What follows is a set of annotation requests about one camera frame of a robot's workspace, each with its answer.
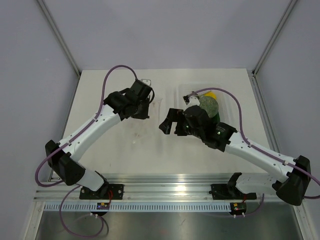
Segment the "green netted melon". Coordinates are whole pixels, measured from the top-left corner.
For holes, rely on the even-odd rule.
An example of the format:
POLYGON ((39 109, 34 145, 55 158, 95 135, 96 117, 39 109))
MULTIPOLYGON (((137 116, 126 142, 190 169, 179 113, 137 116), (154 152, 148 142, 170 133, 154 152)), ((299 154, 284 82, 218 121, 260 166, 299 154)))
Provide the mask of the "green netted melon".
POLYGON ((215 117, 219 112, 219 104, 211 96, 201 96, 199 98, 199 107, 206 111, 209 118, 215 117))

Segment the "clear zip top bag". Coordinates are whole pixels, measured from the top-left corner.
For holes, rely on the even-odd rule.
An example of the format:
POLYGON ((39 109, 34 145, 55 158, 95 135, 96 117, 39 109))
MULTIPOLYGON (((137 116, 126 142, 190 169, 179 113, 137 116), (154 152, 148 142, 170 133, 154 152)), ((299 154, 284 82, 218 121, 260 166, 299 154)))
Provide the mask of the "clear zip top bag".
POLYGON ((163 98, 155 97, 153 101, 149 104, 148 116, 153 120, 160 120, 161 116, 161 107, 162 107, 163 98))

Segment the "green cucumber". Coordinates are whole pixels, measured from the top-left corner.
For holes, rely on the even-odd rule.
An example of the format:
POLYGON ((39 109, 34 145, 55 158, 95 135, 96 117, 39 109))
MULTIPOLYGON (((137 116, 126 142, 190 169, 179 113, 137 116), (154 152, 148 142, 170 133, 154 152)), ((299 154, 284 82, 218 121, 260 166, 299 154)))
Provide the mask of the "green cucumber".
POLYGON ((218 124, 221 121, 219 112, 211 120, 214 124, 218 124))

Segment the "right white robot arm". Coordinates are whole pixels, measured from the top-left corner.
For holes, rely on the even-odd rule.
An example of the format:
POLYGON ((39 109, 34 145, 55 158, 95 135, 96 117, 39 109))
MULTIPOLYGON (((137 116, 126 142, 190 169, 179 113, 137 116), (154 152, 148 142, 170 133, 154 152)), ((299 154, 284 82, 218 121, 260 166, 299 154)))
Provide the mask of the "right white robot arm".
POLYGON ((268 173, 267 177, 234 173, 227 183, 230 197, 270 194, 293 206, 302 204, 311 181, 311 164, 305 156, 294 158, 249 143, 236 128, 218 121, 215 116, 209 117, 197 105, 185 110, 170 108, 159 129, 168 135, 173 123, 176 123, 177 136, 194 136, 207 147, 240 157, 268 173))

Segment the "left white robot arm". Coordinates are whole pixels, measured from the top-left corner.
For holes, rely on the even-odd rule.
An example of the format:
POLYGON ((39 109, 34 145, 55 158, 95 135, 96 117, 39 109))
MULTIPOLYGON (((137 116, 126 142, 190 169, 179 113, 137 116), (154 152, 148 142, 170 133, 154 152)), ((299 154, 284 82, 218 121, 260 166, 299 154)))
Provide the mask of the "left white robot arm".
POLYGON ((149 79, 137 79, 130 88, 110 93, 103 99, 101 109, 75 132, 58 143, 46 143, 48 165, 66 185, 82 186, 94 199, 105 199, 110 191, 107 179, 85 168, 79 160, 106 131, 124 119, 148 119, 153 97, 149 79))

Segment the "yellow lemon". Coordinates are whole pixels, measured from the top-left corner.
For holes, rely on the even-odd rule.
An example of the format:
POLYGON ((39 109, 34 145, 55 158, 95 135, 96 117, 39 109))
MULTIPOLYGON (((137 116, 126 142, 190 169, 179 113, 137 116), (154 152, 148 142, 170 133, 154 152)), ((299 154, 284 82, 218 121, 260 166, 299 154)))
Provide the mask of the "yellow lemon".
POLYGON ((203 96, 204 96, 204 97, 210 97, 210 98, 213 98, 213 99, 215 99, 215 100, 217 99, 216 94, 215 94, 214 92, 212 92, 212 91, 206 92, 203 96))

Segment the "left small circuit board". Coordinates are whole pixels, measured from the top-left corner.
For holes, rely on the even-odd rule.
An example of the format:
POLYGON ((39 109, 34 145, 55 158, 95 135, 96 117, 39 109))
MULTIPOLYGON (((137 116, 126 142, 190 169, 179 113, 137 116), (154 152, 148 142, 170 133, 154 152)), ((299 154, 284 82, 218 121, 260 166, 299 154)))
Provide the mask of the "left small circuit board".
POLYGON ((98 202, 96 208, 99 210, 108 210, 110 208, 110 204, 108 202, 98 202))

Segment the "small circuit board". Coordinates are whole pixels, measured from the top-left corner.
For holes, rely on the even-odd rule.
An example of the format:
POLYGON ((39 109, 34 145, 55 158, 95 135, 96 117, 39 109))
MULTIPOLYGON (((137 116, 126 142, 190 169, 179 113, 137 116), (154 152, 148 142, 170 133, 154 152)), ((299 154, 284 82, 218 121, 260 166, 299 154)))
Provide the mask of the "small circuit board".
POLYGON ((231 208, 234 212, 242 214, 247 211, 247 203, 246 202, 236 202, 232 204, 231 208))
POLYGON ((110 204, 108 202, 98 202, 96 208, 99 210, 108 210, 110 208, 110 204))

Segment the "right small circuit board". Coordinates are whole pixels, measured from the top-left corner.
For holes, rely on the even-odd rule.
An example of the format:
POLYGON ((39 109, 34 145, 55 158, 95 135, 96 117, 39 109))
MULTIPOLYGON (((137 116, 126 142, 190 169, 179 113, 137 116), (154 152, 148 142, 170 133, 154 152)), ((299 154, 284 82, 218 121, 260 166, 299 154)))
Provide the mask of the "right small circuit board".
POLYGON ((247 211, 247 203, 246 202, 236 202, 232 204, 231 208, 234 212, 242 214, 247 211))

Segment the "left aluminium frame post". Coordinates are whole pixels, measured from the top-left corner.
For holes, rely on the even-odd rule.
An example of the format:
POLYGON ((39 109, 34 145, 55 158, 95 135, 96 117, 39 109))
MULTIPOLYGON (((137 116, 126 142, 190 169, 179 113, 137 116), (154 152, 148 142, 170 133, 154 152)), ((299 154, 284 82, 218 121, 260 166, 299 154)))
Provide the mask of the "left aluminium frame post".
POLYGON ((38 5, 40 11, 42 12, 49 28, 51 29, 55 39, 58 42, 58 45, 60 46, 64 56, 67 58, 70 66, 72 67, 75 75, 78 79, 81 77, 82 71, 80 70, 75 58, 73 57, 73 54, 71 53, 48 5, 46 4, 45 0, 35 0, 35 3, 38 5))

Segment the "aluminium frame post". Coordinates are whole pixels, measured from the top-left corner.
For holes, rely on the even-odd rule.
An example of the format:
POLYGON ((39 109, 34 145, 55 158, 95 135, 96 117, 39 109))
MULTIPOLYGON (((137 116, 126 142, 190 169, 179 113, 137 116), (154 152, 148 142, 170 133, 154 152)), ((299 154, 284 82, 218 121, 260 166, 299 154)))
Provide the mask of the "aluminium frame post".
POLYGON ((40 11, 42 12, 49 28, 51 29, 55 39, 58 42, 58 45, 60 46, 64 56, 67 58, 70 66, 72 67, 75 75, 78 79, 81 77, 82 71, 80 70, 75 58, 73 57, 73 54, 71 53, 48 5, 46 4, 45 0, 35 0, 35 3, 38 5, 40 11))
POLYGON ((266 46, 264 47, 257 63, 255 64, 253 70, 252 70, 252 75, 256 77, 261 70, 263 64, 267 60, 268 55, 271 53, 276 41, 278 40, 280 34, 284 30, 292 12, 296 8, 297 4, 299 3, 299 0, 290 0, 288 5, 286 6, 283 14, 281 15, 278 23, 276 24, 266 46))

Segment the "aluminium rail front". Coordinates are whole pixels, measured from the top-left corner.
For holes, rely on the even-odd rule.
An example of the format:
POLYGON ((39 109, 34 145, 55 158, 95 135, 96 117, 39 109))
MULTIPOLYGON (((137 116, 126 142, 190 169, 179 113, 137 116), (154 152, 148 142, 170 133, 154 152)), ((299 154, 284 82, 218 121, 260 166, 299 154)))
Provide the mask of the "aluminium rail front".
MULTIPOLYGON (((123 185, 123 202, 212 202, 214 189, 212 185, 225 185, 231 174, 156 174, 130 175, 105 174, 110 184, 123 185)), ((281 202, 276 196, 269 174, 243 174, 237 179, 240 186, 257 197, 265 194, 268 202, 281 202)))

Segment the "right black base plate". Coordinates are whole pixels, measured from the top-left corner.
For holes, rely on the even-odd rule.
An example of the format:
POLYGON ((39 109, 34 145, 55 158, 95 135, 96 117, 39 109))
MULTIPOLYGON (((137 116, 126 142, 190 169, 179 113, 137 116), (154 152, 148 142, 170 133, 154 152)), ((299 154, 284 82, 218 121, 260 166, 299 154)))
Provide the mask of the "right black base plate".
POLYGON ((228 187, 226 183, 210 185, 209 194, 213 200, 256 200, 256 193, 242 193, 236 187, 228 187))

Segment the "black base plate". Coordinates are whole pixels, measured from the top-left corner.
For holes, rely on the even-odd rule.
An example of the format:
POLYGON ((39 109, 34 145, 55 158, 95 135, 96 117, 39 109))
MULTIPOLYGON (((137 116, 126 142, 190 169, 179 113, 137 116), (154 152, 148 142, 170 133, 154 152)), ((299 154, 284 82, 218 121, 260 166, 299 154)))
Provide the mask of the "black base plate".
POLYGON ((236 187, 228 187, 226 183, 210 185, 209 194, 213 200, 256 200, 256 193, 242 193, 236 187))
POLYGON ((97 191, 82 187, 79 194, 80 200, 122 200, 124 195, 123 184, 104 184, 97 191))

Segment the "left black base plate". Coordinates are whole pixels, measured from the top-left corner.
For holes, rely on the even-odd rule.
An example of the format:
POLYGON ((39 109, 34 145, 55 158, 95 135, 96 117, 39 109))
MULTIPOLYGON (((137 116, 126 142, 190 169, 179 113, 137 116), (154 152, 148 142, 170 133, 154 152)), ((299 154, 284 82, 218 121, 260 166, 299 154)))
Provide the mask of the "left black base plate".
POLYGON ((80 200, 122 200, 124 195, 123 184, 104 184, 97 191, 82 187, 79 194, 80 200))

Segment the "right aluminium frame post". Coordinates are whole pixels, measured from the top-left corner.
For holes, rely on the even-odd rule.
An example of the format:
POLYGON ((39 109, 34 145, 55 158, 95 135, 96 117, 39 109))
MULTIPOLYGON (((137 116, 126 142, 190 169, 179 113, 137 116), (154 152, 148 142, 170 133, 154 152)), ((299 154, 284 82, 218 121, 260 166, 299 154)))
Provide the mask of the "right aluminium frame post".
POLYGON ((297 4, 299 3, 299 0, 290 0, 288 5, 286 6, 283 14, 281 15, 278 23, 276 24, 266 46, 264 47, 257 63, 255 64, 253 70, 252 70, 252 75, 256 77, 261 70, 263 64, 267 60, 268 55, 271 53, 276 41, 278 40, 280 34, 284 30, 292 12, 296 8, 297 4))

